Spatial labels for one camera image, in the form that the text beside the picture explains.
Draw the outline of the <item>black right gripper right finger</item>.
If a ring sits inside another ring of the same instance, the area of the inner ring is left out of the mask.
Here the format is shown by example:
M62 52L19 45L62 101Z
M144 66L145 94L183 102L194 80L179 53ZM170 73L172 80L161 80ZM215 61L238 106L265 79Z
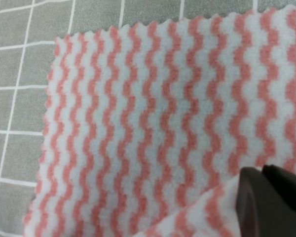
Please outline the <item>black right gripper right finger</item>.
M262 174L284 202L296 211L296 175L275 165L264 165Z

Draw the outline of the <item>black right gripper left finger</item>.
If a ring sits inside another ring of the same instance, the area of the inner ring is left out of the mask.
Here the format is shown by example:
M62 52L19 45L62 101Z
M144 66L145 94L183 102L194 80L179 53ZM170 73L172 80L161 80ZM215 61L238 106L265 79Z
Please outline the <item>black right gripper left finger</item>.
M241 169L236 213L243 237L296 237L296 211L279 196L262 170Z

